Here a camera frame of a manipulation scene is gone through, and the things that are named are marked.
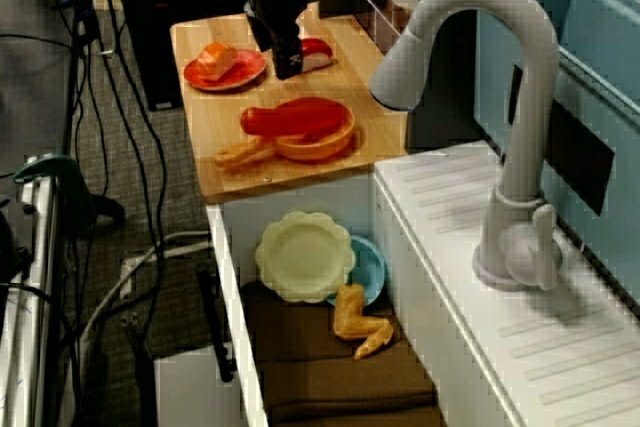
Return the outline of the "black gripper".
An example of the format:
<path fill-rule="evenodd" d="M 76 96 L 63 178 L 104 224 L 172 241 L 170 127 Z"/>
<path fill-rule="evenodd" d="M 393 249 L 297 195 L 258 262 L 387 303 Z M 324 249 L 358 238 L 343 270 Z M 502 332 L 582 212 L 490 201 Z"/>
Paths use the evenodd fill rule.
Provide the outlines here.
<path fill-rule="evenodd" d="M 245 3 L 244 13 L 260 51 L 266 52 L 272 47 L 274 71 L 279 80 L 302 73 L 297 19 L 305 9 L 306 0 L 247 0 Z"/>

